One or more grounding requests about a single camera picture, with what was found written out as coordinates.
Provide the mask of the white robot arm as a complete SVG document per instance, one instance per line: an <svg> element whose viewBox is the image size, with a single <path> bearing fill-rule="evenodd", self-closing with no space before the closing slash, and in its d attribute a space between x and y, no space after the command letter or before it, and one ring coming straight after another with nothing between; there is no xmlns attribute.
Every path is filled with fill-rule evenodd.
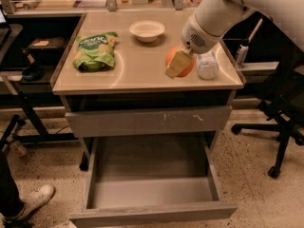
<svg viewBox="0 0 304 228"><path fill-rule="evenodd" d="M185 23L181 45L166 64L165 74L177 77L194 54L210 51L234 25L259 12L304 50L304 0L201 0Z"/></svg>

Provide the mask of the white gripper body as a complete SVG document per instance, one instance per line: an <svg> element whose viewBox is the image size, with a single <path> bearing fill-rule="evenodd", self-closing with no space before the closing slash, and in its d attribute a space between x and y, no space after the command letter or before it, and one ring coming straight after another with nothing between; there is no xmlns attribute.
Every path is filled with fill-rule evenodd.
<svg viewBox="0 0 304 228"><path fill-rule="evenodd" d="M183 45L197 54L210 51L219 40L220 37L211 35L200 27L194 14L188 18L181 32Z"/></svg>

